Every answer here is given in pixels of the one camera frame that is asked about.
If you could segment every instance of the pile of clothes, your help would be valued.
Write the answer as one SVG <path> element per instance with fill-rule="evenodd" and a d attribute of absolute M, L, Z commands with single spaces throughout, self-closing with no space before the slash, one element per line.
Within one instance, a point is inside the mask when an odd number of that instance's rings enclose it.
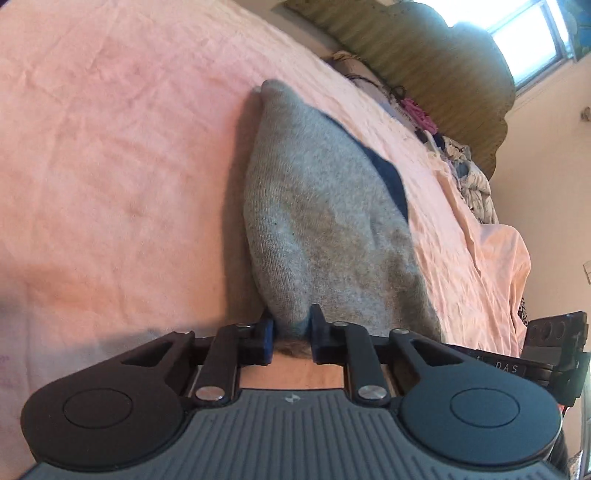
<path fill-rule="evenodd" d="M 435 122 L 406 93 L 390 89 L 355 55 L 338 51 L 327 62 L 382 106 L 393 118 L 437 153 L 450 166 L 458 191 L 480 223 L 499 223 L 486 175 L 473 162 L 470 147 L 443 135 Z"/>

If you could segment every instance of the logo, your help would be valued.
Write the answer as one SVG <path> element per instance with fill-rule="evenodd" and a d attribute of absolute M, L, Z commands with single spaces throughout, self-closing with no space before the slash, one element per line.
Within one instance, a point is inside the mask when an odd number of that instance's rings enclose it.
<path fill-rule="evenodd" d="M 296 394 L 292 393 L 291 395 L 289 395 L 288 397 L 285 397 L 284 400 L 288 403 L 291 403 L 292 405 L 298 401 L 301 400 L 301 398 L 299 396 L 297 396 Z"/>
<path fill-rule="evenodd" d="M 498 369 L 503 370 L 503 372 L 509 372 L 510 374 L 515 374 L 519 377 L 525 376 L 525 365 L 510 364 L 509 362 L 498 361 L 495 366 Z"/>

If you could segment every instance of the window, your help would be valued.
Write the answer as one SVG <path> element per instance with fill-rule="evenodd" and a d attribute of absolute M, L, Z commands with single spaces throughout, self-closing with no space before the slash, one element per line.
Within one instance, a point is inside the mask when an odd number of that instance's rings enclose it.
<path fill-rule="evenodd" d="M 570 56 L 569 34 L 557 0 L 417 0 L 449 26 L 470 22 L 494 38 L 517 89 Z"/>

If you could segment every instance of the wrinkled fabric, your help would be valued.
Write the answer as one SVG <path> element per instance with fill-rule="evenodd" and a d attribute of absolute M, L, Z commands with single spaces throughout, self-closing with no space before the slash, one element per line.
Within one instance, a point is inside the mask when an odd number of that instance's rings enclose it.
<path fill-rule="evenodd" d="M 422 131 L 412 116 L 396 101 L 390 88 L 384 85 L 358 56 L 340 50 L 333 53 L 327 62 L 337 72 L 351 80 L 360 90 L 367 93 L 409 131 Z"/>
<path fill-rule="evenodd" d="M 491 198 L 491 186 L 486 175 L 473 161 L 465 162 L 468 173 L 459 178 L 460 191 L 480 223 L 499 223 Z"/>
<path fill-rule="evenodd" d="M 396 166 L 446 339 L 519 354 L 521 237 L 480 225 L 444 162 L 291 37 L 222 0 L 15 0 L 0 10 L 1 479 L 33 462 L 19 413 L 34 390 L 171 330 L 259 317 L 242 205 L 268 78 Z M 276 355 L 241 379 L 327 388 L 342 370 Z"/>
<path fill-rule="evenodd" d="M 414 102 L 414 100 L 408 97 L 403 98 L 400 100 L 400 105 L 404 107 L 408 114 L 423 130 L 428 131 L 431 135 L 437 133 L 437 125 L 435 125 L 431 117 L 428 116 L 423 109 Z"/>
<path fill-rule="evenodd" d="M 492 203 L 491 186 L 486 175 L 472 161 L 470 147 L 449 137 L 445 141 L 445 156 L 452 162 L 458 177 L 462 197 L 480 223 L 499 223 Z"/>

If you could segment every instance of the silver rivet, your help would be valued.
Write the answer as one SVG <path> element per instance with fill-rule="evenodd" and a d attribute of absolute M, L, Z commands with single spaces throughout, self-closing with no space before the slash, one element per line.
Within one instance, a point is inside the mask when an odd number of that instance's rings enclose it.
<path fill-rule="evenodd" d="M 224 392 L 223 388 L 214 386 L 201 387 L 199 390 L 195 392 L 195 396 L 199 400 L 203 401 L 221 400 L 225 394 L 226 392 Z"/>
<path fill-rule="evenodd" d="M 388 394 L 386 389 L 379 385 L 364 385 L 359 389 L 358 393 L 365 400 L 381 400 Z"/>

